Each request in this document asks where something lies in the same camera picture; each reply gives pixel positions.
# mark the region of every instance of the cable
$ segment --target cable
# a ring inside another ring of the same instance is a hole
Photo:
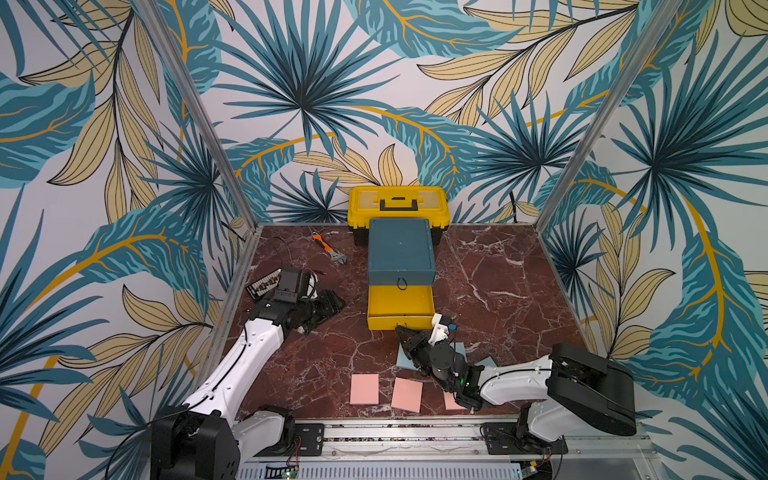
[[[235,361],[230,365],[230,368],[227,370],[227,373],[224,373],[224,375],[219,379],[218,382],[216,382],[216,385],[211,389],[211,392],[215,392],[217,388],[219,388],[219,385],[224,381],[224,379],[227,377],[227,375],[232,372],[232,369],[235,368],[235,365],[240,361],[240,357],[243,356],[243,353],[245,353],[245,349],[248,347],[248,328],[246,328],[247,322],[243,324],[243,332],[245,333],[245,343],[243,344],[243,349],[240,351],[240,353],[237,355],[237,358]]]
[[[189,407],[189,408],[187,408],[185,410],[182,410],[181,412],[171,413],[170,415],[163,415],[163,416],[161,416],[158,419],[150,420],[149,422],[144,424],[144,428],[147,428],[149,425],[152,425],[155,422],[159,422],[160,420],[169,419],[170,417],[174,417],[174,416],[177,416],[177,415],[181,415],[182,413],[189,412],[191,409],[201,405],[206,400],[208,400],[208,396],[204,396],[203,399],[200,400],[198,403],[195,403],[191,407]],[[134,434],[136,434],[137,432],[140,432],[140,431],[141,431],[141,429],[137,429],[137,430],[134,430],[133,432],[131,432],[130,434],[128,434],[128,436],[126,436],[123,439],[123,441],[118,444],[117,448],[112,452],[112,455],[109,455],[109,460],[107,460],[107,468],[104,470],[104,480],[108,480],[109,479],[109,466],[112,465],[112,459],[114,458],[114,455],[116,453],[118,453],[118,450],[120,450],[123,447],[123,445],[125,445],[125,442],[127,442],[130,437],[134,436]]]
[[[273,238],[277,238],[278,240],[283,242],[283,245],[286,246],[286,248],[288,249],[288,258],[290,259],[290,265],[292,266],[293,265],[293,255],[291,255],[291,253],[290,253],[290,247],[288,247],[288,243],[286,243],[286,241],[283,240],[280,237],[270,237],[269,240],[272,240]]]
[[[507,375],[508,373],[517,373],[517,372],[551,372],[552,369],[520,369],[520,370],[508,370],[506,372],[497,373],[490,379],[487,379],[483,382],[482,385],[480,385],[480,388],[478,389],[478,392],[482,392],[482,388],[485,386],[486,383],[491,382],[492,380],[497,379],[500,376]]]

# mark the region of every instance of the pink paper square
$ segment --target pink paper square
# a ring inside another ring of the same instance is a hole
[[[452,393],[443,392],[442,397],[445,399],[446,410],[466,410],[464,407],[456,403],[456,401],[453,399]]]
[[[422,409],[421,382],[413,380],[395,379],[395,391],[392,393],[392,407],[394,409],[416,412]]]
[[[353,405],[378,405],[379,374],[353,373],[352,388],[349,389],[349,403]]]

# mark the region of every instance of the yellow toolbox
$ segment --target yellow toolbox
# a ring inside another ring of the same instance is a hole
[[[440,187],[354,187],[349,194],[347,223],[355,245],[368,245],[373,218],[425,218],[429,220],[435,245],[451,223],[448,199]]]
[[[434,315],[431,286],[408,286],[404,290],[396,285],[368,287],[368,328],[371,330],[394,330],[398,325],[430,330]]]

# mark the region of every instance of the teal box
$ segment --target teal box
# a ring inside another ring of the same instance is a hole
[[[368,284],[431,286],[435,282],[435,251],[425,218],[371,219],[368,243]]]

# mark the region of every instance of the marble floor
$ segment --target marble floor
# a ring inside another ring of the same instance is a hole
[[[333,266],[312,241],[313,229],[349,261]],[[263,405],[292,409],[297,418],[417,415],[389,404],[395,377],[425,383],[421,415],[467,413],[446,411],[442,390],[433,381],[395,366],[398,340],[393,331],[368,329],[368,253],[355,247],[346,227],[264,227],[249,283],[290,261],[278,239],[290,245],[294,266],[325,272],[319,288],[335,290],[347,307],[309,336],[289,335],[251,387],[240,416]],[[435,309],[458,325],[456,341],[465,344],[469,363],[490,356],[503,366],[546,355],[554,343],[584,345],[532,227],[451,226],[435,248],[435,259]],[[244,294],[225,352],[252,306]],[[349,404],[353,373],[379,374],[379,405]],[[518,408],[507,404],[479,414],[515,413]]]

